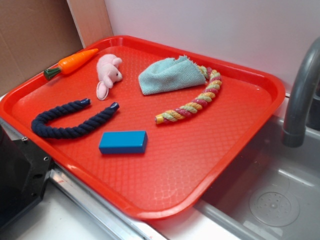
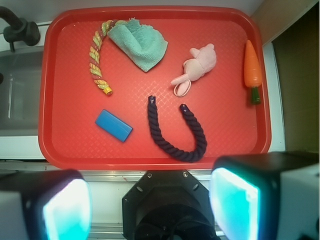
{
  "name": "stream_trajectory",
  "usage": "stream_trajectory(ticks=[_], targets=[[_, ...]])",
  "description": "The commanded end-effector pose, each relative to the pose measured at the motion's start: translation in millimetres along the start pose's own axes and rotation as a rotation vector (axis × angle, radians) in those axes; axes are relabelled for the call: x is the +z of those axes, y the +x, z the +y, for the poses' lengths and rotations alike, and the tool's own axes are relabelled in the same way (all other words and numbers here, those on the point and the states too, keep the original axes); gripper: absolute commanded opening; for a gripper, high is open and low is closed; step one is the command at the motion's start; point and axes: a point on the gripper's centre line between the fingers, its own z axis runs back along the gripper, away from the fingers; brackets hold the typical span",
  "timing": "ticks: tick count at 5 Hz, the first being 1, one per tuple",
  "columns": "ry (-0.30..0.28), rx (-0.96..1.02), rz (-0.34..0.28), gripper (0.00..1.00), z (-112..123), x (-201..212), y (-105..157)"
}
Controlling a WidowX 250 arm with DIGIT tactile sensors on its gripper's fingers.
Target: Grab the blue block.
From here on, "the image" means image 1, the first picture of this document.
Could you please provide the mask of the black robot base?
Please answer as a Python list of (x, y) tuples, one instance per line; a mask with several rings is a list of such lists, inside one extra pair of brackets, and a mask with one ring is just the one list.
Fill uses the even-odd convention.
[(53, 165), (51, 156), (31, 140), (12, 140), (0, 128), (0, 229), (39, 204)]

